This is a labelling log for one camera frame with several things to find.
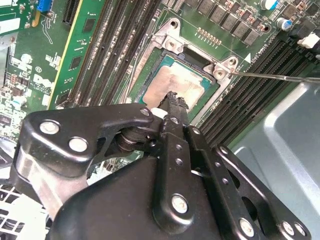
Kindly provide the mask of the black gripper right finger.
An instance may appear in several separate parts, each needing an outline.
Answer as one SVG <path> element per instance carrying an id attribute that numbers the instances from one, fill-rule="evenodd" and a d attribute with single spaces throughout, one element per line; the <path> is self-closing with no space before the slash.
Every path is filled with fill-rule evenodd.
<path id="1" fill-rule="evenodd" d="M 311 233 L 226 146 L 210 147 L 177 99 L 200 193 L 195 225 L 182 240 L 309 240 Z"/>

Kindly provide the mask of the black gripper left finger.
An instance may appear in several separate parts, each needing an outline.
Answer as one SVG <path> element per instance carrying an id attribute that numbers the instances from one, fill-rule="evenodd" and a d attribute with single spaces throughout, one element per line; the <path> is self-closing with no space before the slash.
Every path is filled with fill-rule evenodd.
<path id="1" fill-rule="evenodd" d="M 30 113 L 22 123 L 13 168 L 52 223 L 75 194 L 138 160 L 155 158 L 152 214 L 161 227 L 189 227 L 195 218 L 190 148 L 178 97 L 157 108 L 127 103 Z"/>

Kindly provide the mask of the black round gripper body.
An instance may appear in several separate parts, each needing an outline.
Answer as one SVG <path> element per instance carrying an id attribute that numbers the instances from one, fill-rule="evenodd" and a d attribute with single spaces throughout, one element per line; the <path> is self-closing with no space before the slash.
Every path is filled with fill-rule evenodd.
<path id="1" fill-rule="evenodd" d="M 156 223 L 152 200 L 155 158 L 137 160 L 72 196 L 58 211 L 49 240 L 232 240 L 234 230 L 214 214 L 203 179 L 191 176 L 195 218 L 183 233 L 170 234 Z"/>

